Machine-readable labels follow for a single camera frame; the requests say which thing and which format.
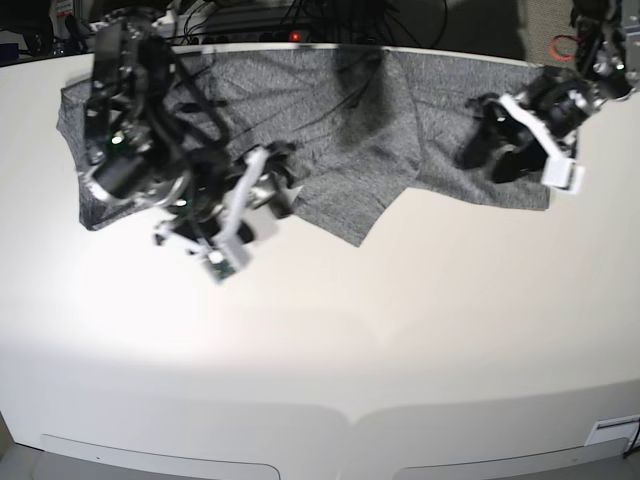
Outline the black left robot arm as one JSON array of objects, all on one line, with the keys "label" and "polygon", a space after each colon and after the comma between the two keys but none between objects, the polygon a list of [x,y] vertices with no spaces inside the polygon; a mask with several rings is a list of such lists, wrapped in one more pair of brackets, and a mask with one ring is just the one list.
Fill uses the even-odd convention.
[{"label": "black left robot arm", "polygon": [[496,184],[534,176],[550,189],[579,191],[579,128],[606,102],[639,90],[639,4],[576,1],[571,25],[574,69],[545,67],[514,93],[470,99],[479,124],[456,155],[459,168],[488,166]]}]

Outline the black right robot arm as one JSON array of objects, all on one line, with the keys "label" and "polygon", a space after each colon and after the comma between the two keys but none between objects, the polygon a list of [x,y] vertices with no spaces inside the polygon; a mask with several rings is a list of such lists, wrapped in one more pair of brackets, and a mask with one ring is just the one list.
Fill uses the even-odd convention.
[{"label": "black right robot arm", "polygon": [[248,210],[293,212],[293,144],[256,145],[236,158],[226,150],[228,122],[158,29],[159,11],[129,6],[107,13],[96,33],[84,107],[85,184],[107,204],[134,203],[170,214],[157,245],[240,268],[255,234]]}]

